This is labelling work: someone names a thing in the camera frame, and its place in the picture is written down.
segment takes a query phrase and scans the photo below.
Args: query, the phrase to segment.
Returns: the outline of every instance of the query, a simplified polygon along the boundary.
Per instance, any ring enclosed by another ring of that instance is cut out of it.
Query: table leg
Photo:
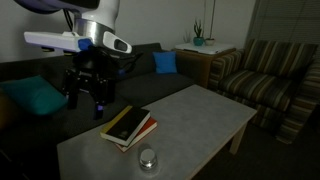
[[[244,131],[246,130],[247,127],[247,123],[245,123],[240,129],[239,131],[234,135],[232,143],[231,143],[231,147],[230,147],[230,153],[235,155],[238,151],[238,148],[240,146],[241,140],[242,140],[242,136]]]

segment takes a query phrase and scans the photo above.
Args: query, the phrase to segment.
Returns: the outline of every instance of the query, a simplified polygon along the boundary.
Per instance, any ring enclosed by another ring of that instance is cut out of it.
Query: gray sofa
[[[27,169],[32,171],[31,167],[35,163],[33,162],[30,165],[30,162],[27,162],[31,160],[30,154],[33,157],[31,161],[35,161],[34,158],[41,158],[39,163],[46,162],[47,160],[44,159],[52,155],[44,153],[48,149],[54,154],[56,144],[106,123],[125,106],[142,107],[194,83],[191,78],[179,73],[157,74],[155,72],[152,52],[163,51],[159,43],[136,45],[133,46],[133,51],[135,53],[143,52],[144,54],[136,62],[135,69],[131,73],[118,78],[115,101],[105,106],[102,119],[92,119],[94,113],[93,99],[89,94],[80,93],[76,109],[63,108],[53,115],[42,117],[24,114],[19,121],[2,130],[0,132],[0,149],[2,152],[12,158],[13,161],[17,161],[18,164],[22,162],[25,166],[22,169],[28,166]],[[0,82],[41,75],[59,90],[62,86],[64,71],[71,66],[71,57],[1,63]],[[43,172],[47,171],[47,168],[39,163],[36,166],[44,168]]]

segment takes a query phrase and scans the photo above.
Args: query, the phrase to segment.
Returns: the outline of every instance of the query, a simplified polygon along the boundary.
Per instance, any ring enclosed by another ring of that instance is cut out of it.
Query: teal pillow
[[[67,103],[66,97],[41,76],[2,82],[0,87],[18,105],[35,115],[50,115]]]

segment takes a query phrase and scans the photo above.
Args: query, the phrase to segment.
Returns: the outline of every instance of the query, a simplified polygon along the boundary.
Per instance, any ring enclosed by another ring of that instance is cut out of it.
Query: red book
[[[149,134],[153,129],[157,127],[158,123],[155,119],[150,117],[147,122],[142,126],[138,134],[134,137],[129,146],[122,146],[120,144],[115,143],[115,145],[122,151],[126,152],[129,148],[131,148],[134,144],[140,141],[144,136]]]

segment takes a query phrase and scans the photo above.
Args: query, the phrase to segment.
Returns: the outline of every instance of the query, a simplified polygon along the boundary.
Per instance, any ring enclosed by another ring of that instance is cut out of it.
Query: blue cushion
[[[67,103],[67,99],[41,76],[0,83],[6,94],[26,111],[49,115]]]
[[[157,73],[177,73],[176,52],[153,52]]]

